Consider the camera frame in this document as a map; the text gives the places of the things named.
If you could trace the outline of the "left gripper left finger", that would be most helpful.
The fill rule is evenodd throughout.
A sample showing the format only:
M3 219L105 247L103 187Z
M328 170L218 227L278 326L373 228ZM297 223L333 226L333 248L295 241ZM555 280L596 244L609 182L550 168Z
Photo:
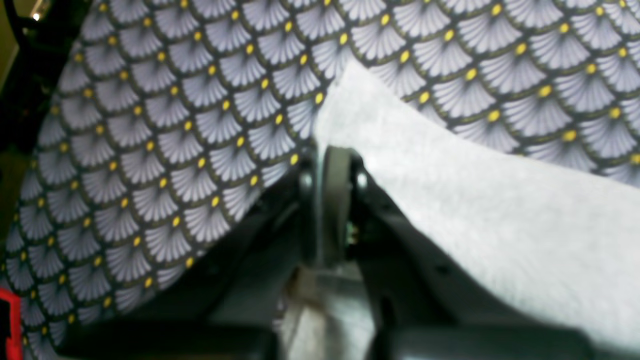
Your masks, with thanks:
M274 318L301 260L301 204L313 196L314 155L260 196L185 274L133 311L72 330L69 360L285 360Z

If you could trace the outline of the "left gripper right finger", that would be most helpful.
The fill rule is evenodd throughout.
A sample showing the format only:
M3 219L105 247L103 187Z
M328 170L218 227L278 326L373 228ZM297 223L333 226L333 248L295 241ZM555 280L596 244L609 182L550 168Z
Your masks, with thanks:
M546 325L491 295L409 221L358 153L320 166L325 265L354 264L374 321L368 360L593 360L580 331Z

